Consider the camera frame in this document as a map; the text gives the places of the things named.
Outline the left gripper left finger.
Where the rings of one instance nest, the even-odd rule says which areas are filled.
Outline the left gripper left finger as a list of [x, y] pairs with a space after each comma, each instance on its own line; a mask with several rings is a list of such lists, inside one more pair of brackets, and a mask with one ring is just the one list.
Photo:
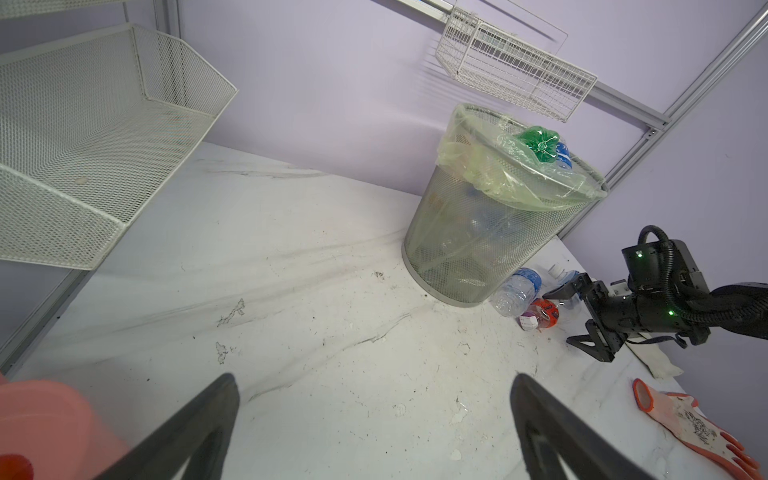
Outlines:
[[219, 376], [100, 479], [219, 479], [239, 411], [233, 374]]

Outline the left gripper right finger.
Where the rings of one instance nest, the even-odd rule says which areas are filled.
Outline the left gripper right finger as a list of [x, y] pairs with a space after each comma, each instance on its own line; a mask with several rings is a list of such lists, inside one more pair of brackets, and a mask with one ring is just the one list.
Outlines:
[[515, 377], [510, 406], [530, 478], [565, 479], [564, 466], [578, 479], [650, 477], [531, 376]]

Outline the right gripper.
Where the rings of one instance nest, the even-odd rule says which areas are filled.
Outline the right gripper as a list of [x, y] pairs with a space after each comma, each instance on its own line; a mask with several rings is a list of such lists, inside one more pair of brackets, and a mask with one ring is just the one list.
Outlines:
[[596, 281], [591, 287], [589, 275], [578, 273], [543, 294], [542, 298], [566, 301], [574, 296], [581, 297], [589, 289], [584, 300], [591, 315], [585, 323], [587, 333], [570, 336], [566, 343], [599, 362], [611, 363], [627, 339], [640, 337], [636, 296], [626, 280], [611, 284]]

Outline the green soda bottle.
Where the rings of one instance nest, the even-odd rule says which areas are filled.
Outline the green soda bottle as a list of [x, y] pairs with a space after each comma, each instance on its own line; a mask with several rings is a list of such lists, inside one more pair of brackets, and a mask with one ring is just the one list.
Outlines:
[[557, 160], [557, 146], [560, 143], [560, 135], [554, 130], [542, 126], [531, 126], [517, 138], [527, 146], [542, 163], [554, 163]]

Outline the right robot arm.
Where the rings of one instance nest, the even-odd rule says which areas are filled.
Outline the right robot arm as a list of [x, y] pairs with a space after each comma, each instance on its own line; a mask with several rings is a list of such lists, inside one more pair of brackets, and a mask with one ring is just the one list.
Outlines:
[[685, 349], [707, 341], [713, 328], [753, 338], [767, 338], [767, 285], [739, 283], [711, 291], [687, 245], [658, 226], [647, 225], [637, 244], [622, 250], [628, 278], [614, 293], [586, 273], [546, 293], [547, 300], [574, 296], [590, 314], [585, 335], [567, 343], [599, 362], [610, 363], [639, 333], [653, 337], [642, 344], [673, 341]]

